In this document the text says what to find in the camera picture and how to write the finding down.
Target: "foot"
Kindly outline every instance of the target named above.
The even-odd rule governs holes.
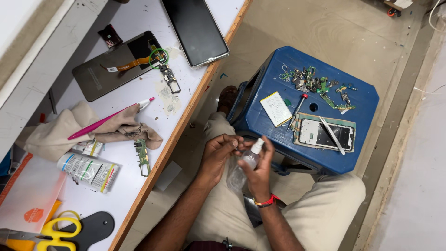
[[[227,116],[237,99],[237,92],[237,87],[233,85],[225,87],[220,93],[217,112],[224,112]]]

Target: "glue tube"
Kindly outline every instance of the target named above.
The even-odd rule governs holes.
[[[101,193],[107,193],[116,177],[119,166],[99,159],[88,158],[73,152],[65,153],[57,167],[79,181],[87,182]]]

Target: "red thread bracelet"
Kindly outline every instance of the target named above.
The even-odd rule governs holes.
[[[275,196],[274,194],[271,194],[271,198],[269,200],[267,200],[266,202],[257,202],[256,200],[254,200],[254,204],[256,204],[257,206],[262,206],[262,205],[270,205],[272,203],[274,203],[275,199],[279,199],[279,197]]]

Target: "beige floor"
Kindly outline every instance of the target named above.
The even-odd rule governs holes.
[[[425,8],[414,3],[399,18],[373,0],[254,0],[224,59],[200,100],[171,160],[183,170],[164,191],[154,189],[127,235],[121,251],[131,251],[156,225],[192,180],[195,151],[220,91],[255,73],[277,48],[290,45],[375,86],[380,102],[354,172],[362,177],[393,100]],[[219,78],[222,73],[227,77]],[[271,189],[285,203],[302,197],[313,183],[307,174],[271,175]]]

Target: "orange wheel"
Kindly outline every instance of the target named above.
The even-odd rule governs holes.
[[[389,11],[387,11],[387,16],[392,17],[395,15],[395,10],[393,8],[390,8]]]

